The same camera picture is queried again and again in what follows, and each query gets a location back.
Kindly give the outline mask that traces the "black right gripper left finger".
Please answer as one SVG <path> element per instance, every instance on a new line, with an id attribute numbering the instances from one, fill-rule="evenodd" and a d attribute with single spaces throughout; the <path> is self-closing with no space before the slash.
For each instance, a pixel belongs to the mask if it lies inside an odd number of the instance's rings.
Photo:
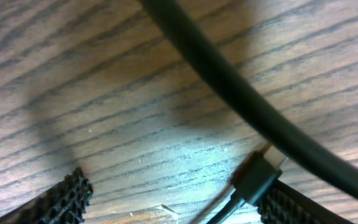
<path id="1" fill-rule="evenodd" d="M 80 224 L 93 186 L 78 167 L 36 198 L 0 217 L 0 224 Z"/>

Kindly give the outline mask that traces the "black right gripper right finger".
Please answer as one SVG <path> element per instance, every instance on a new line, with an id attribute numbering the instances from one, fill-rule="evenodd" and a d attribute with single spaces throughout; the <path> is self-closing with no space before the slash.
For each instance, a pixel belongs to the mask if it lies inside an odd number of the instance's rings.
<path id="1" fill-rule="evenodd" d="M 276 180 L 257 203 L 266 224 L 353 224 Z"/>

